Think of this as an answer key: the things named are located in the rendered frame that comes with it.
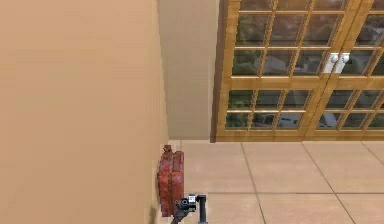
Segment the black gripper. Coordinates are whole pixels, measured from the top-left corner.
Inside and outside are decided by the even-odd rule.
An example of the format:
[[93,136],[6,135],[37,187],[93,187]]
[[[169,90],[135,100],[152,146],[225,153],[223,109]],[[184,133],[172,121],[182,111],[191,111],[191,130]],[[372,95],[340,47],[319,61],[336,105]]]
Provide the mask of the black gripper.
[[176,215],[173,217],[171,224],[179,224],[184,218],[183,213],[189,211],[189,201],[186,198],[182,198],[176,202]]

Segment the red fuel tank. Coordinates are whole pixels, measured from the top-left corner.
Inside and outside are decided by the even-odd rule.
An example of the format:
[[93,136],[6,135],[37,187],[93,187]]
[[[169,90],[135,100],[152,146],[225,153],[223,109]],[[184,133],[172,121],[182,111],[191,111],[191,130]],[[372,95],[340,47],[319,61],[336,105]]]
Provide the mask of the red fuel tank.
[[171,217],[177,212],[177,203],[184,197],[184,152],[173,151],[170,145],[163,147],[157,184],[161,214]]

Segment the wooden glazed room door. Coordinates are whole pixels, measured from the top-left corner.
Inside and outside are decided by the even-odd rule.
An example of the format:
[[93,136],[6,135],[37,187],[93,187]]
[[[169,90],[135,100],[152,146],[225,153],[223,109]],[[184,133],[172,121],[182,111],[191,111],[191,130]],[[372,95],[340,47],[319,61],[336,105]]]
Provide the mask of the wooden glazed room door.
[[[214,105],[212,106],[212,124],[210,141],[215,142],[258,142],[258,141],[302,141],[311,123],[317,98],[320,96],[321,88],[327,81],[326,73],[323,72],[324,64],[332,53],[331,45],[326,48],[327,54],[322,60],[320,73],[316,76],[264,76],[256,75],[233,76],[234,52],[238,49],[235,45],[241,0],[220,0],[218,45],[216,47],[216,68],[214,75]],[[229,93],[232,90],[250,90],[252,92],[251,108],[245,113],[249,121],[245,128],[227,128],[226,117],[231,112],[228,108]],[[275,117],[270,129],[254,129],[251,119],[258,112],[256,105],[258,92],[261,90],[279,90],[281,97],[278,108],[274,111]],[[307,90],[309,96],[305,107],[300,111],[302,117],[296,129],[277,128],[278,120],[285,112],[283,104],[286,94],[291,90]]]
[[384,140],[384,0],[348,0],[331,52],[350,59],[326,73],[305,138]]

